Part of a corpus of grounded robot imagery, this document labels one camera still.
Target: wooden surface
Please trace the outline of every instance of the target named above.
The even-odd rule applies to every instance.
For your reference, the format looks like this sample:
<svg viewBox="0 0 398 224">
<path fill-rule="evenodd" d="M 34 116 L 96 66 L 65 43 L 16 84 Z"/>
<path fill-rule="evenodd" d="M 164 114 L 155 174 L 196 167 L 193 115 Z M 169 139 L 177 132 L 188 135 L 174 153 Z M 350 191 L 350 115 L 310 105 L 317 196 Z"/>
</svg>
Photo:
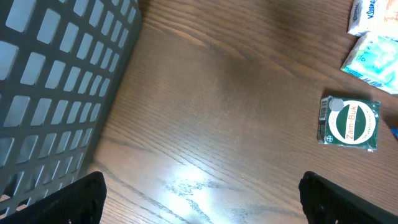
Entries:
<svg viewBox="0 0 398 224">
<path fill-rule="evenodd" d="M 312 170 L 398 214 L 398 99 L 340 71 L 352 1 L 143 0 L 90 171 L 102 223 L 306 223 Z M 322 95 L 381 101 L 379 148 L 322 146 Z"/>
</svg>

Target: wood grain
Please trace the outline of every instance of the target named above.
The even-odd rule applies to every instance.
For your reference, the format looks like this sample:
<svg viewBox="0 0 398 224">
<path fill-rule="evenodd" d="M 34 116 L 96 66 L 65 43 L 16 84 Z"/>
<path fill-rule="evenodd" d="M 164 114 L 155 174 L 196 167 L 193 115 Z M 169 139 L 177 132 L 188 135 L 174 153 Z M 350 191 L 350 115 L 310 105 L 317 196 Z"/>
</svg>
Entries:
<svg viewBox="0 0 398 224">
<path fill-rule="evenodd" d="M 345 0 L 143 0 L 90 171 L 102 223 L 306 223 L 312 170 L 398 214 L 398 101 L 340 71 Z M 317 143 L 322 95 L 381 101 L 378 150 Z"/>
</svg>

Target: black object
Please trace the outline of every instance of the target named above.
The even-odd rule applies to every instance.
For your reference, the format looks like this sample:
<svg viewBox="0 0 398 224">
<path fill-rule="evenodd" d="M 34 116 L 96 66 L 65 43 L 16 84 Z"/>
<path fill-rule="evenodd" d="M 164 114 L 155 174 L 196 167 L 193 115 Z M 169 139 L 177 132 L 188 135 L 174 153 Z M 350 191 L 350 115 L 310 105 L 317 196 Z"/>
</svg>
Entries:
<svg viewBox="0 0 398 224">
<path fill-rule="evenodd" d="M 0 220 L 7 223 L 99 223 L 106 198 L 101 172 L 94 172 Z"/>
<path fill-rule="evenodd" d="M 306 172 L 298 186 L 309 224 L 398 223 L 398 217 L 325 178 Z"/>
</svg>

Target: white packet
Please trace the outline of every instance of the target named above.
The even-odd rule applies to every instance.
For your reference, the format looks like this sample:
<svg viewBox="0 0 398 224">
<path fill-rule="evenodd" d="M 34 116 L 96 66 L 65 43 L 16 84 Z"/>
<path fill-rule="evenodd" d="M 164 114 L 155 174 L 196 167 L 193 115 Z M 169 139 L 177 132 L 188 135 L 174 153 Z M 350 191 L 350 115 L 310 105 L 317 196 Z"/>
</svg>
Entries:
<svg viewBox="0 0 398 224">
<path fill-rule="evenodd" d="M 361 37 L 370 31 L 398 40 L 398 0 L 354 1 L 348 33 Z"/>
</svg>

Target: laundry basket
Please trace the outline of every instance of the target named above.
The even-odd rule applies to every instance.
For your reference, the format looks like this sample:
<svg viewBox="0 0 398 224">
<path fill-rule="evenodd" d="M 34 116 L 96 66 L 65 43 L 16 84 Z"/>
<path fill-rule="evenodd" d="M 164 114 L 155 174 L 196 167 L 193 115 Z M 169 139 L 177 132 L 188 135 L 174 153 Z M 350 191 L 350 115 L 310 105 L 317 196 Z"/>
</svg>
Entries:
<svg viewBox="0 0 398 224">
<path fill-rule="evenodd" d="M 135 0 L 0 1 L 0 218 L 85 174 L 141 23 Z"/>
</svg>

